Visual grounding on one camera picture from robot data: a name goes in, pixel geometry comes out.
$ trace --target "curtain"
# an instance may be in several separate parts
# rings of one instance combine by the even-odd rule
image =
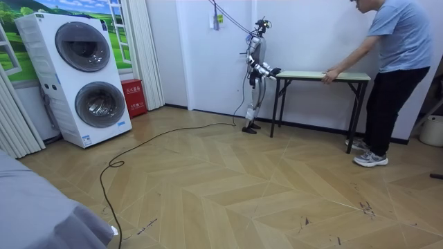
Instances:
[[[34,124],[0,66],[0,149],[13,158],[44,149]]]
[[[165,99],[146,1],[121,3],[134,77],[142,80],[148,110],[157,109],[165,105]]]

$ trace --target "washing machine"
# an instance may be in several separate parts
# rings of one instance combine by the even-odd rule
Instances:
[[[33,13],[15,23],[65,140],[86,148],[132,128],[103,21]]]

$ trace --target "wooden floor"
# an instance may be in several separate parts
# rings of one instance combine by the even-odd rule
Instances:
[[[179,127],[231,122],[163,107],[129,133],[89,149],[60,141],[21,162],[116,226],[100,172],[115,155]],[[269,124],[177,131],[156,138],[104,175],[123,248],[443,248],[441,148],[392,145],[387,167],[365,169],[344,137]],[[117,248],[117,237],[109,248]]]

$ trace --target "man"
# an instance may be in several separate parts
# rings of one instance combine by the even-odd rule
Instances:
[[[362,13],[377,11],[369,34],[349,57],[330,68],[322,81],[330,84],[380,43],[381,67],[366,107],[365,137],[352,145],[365,151],[354,158],[355,163],[375,167],[388,164],[386,152],[398,113],[428,73],[433,46],[428,17],[416,0],[355,1]]]

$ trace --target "washing machine door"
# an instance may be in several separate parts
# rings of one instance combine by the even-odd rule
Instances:
[[[106,82],[92,82],[83,86],[75,97],[75,110],[88,125],[97,128],[116,124],[125,112],[123,94]]]
[[[79,21],[64,24],[58,29],[55,46],[67,64],[83,72],[101,70],[108,64],[111,55],[100,31]]]

